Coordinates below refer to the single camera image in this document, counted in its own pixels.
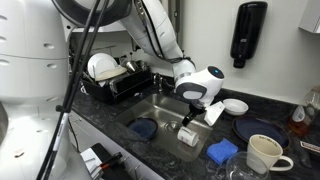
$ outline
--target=countertop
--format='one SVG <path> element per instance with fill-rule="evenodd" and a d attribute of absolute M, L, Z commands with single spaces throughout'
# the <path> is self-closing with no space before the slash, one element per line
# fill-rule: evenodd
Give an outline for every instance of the countertop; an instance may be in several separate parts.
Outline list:
<path fill-rule="evenodd" d="M 239 151 L 246 150 L 246 142 L 241 140 L 232 129 L 234 117 L 222 113 L 220 119 L 213 125 L 213 131 L 198 158 L 189 163 L 180 160 L 156 145 L 142 142 L 135 133 L 114 120 L 115 116 L 122 111 L 149 95 L 157 93 L 159 93 L 157 88 L 150 86 L 137 96 L 130 97 L 116 105 L 108 105 L 78 92 L 73 104 L 73 110 L 164 179 L 226 179 L 225 164 L 221 166 L 216 164 L 206 155 L 206 150 L 211 144 L 218 143 L 223 138 L 237 145 Z M 188 102 L 172 91 L 165 91 L 162 94 L 176 100 Z M 214 102 L 226 98 L 237 98 L 245 101 L 250 107 L 246 115 L 256 115 L 268 119 L 288 132 L 291 144 L 284 152 L 284 155 L 294 161 L 294 167 L 284 172 L 272 171 L 272 179 L 313 179 L 308 152 L 301 148 L 300 139 L 290 133 L 286 127 L 286 120 L 294 111 L 295 105 L 225 89 L 219 92 Z M 317 137 L 319 136 L 315 135 L 309 138 L 317 139 Z"/>

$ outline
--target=white cabinet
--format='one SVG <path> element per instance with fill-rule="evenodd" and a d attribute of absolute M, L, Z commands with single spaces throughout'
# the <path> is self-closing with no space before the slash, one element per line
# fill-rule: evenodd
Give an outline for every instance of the white cabinet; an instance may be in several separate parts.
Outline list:
<path fill-rule="evenodd" d="M 112 141 L 109 137 L 100 132 L 97 128 L 92 126 L 75 112 L 72 111 L 69 118 L 79 143 L 80 152 L 83 152 L 96 143 L 100 143 L 111 155 L 121 152 L 123 156 L 122 160 L 124 160 L 126 170 L 133 179 L 163 180 L 161 176 L 139 161 L 128 151 L 124 150 L 117 143 Z M 76 145 L 72 133 L 69 133 L 71 143 Z"/>
<path fill-rule="evenodd" d="M 320 33 L 320 0 L 308 1 L 299 27 L 312 33 Z"/>
<path fill-rule="evenodd" d="M 83 32 L 84 28 L 76 28 L 72 32 Z M 126 29 L 119 22 L 111 23 L 107 26 L 102 26 L 99 28 L 98 32 L 115 32 L 115 31 L 125 31 Z"/>

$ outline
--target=white bowl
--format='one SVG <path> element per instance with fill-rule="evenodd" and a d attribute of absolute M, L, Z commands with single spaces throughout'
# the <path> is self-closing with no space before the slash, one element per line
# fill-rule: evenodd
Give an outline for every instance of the white bowl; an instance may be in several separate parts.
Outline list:
<path fill-rule="evenodd" d="M 226 113 L 233 116 L 240 116 L 246 113 L 249 109 L 249 106 L 238 99 L 225 99 L 223 104 L 226 106 L 224 109 Z"/>

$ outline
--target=white cup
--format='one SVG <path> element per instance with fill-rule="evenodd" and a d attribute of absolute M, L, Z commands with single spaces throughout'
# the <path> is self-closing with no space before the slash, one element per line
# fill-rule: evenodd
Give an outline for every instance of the white cup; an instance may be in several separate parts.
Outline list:
<path fill-rule="evenodd" d="M 268 136 L 256 134 L 249 139 L 248 154 L 253 154 L 260 158 L 270 171 L 288 171 L 293 167 L 293 161 L 287 156 L 282 156 L 282 153 L 283 150 L 280 144 Z M 289 165 L 286 167 L 274 167 L 273 165 L 279 159 L 287 161 Z"/>
<path fill-rule="evenodd" d="M 194 147 L 199 141 L 199 135 L 186 127 L 181 127 L 178 132 L 178 139 L 191 147 Z"/>

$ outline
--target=wall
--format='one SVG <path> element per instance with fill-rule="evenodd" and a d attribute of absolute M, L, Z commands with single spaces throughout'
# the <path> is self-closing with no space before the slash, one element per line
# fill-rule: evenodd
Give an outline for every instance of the wall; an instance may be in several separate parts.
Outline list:
<path fill-rule="evenodd" d="M 314 85 L 320 84 L 320 35 L 298 28 L 307 0 L 267 0 L 268 11 L 253 59 L 244 69 L 233 68 L 231 40 L 238 7 L 244 0 L 184 0 L 182 49 L 202 70 L 209 65 L 225 74 L 223 88 L 299 103 Z M 95 46 L 118 41 L 119 54 L 131 51 L 125 32 L 100 35 Z M 143 54 L 153 72 L 172 76 L 171 65 Z"/>
<path fill-rule="evenodd" d="M 80 36 L 81 36 L 81 33 L 73 33 L 71 36 L 72 40 L 75 40 L 76 45 L 79 43 Z M 89 33 L 85 45 L 88 44 L 88 40 L 90 38 L 91 38 L 91 34 Z M 108 33 L 103 32 L 103 33 L 97 34 L 96 41 L 92 46 L 91 55 L 101 52 L 101 53 L 107 53 L 113 57 L 119 57 L 124 54 L 129 54 L 130 51 L 132 51 L 131 39 L 129 34 L 126 31 L 108 32 Z"/>

